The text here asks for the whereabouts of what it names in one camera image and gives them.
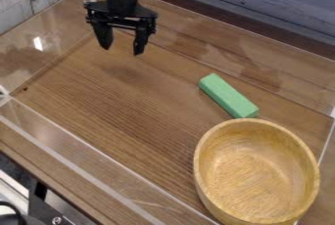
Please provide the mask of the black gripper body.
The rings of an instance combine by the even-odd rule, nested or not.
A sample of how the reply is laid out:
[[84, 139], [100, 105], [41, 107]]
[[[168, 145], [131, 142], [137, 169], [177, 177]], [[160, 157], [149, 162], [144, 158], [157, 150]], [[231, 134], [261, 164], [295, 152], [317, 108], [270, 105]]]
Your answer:
[[125, 14], [110, 12], [106, 1], [88, 2], [84, 7], [86, 9], [86, 22], [94, 30], [109, 30], [113, 27], [136, 30], [144, 25], [148, 34], [156, 33], [159, 15], [141, 4], [137, 4]]

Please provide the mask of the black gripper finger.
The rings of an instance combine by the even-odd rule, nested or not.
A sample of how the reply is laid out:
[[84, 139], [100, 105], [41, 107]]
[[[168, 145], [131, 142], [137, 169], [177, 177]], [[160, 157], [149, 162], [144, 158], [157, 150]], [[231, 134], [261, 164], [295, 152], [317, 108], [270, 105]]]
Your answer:
[[148, 43], [151, 31], [145, 25], [140, 26], [136, 31], [136, 40], [135, 40], [135, 55], [144, 53], [145, 46]]
[[114, 41], [113, 28], [104, 22], [93, 22], [92, 26], [100, 45], [105, 50], [108, 50]]

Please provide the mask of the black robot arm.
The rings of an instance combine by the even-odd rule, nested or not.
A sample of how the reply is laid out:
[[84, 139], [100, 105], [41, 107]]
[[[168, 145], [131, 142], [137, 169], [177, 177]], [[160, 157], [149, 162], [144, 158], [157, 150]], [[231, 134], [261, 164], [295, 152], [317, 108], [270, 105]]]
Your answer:
[[86, 2], [86, 22], [92, 25], [98, 43], [109, 49], [114, 41], [114, 28], [136, 32], [135, 55], [144, 53], [149, 36], [156, 33], [159, 15], [140, 4], [140, 0], [105, 0]]

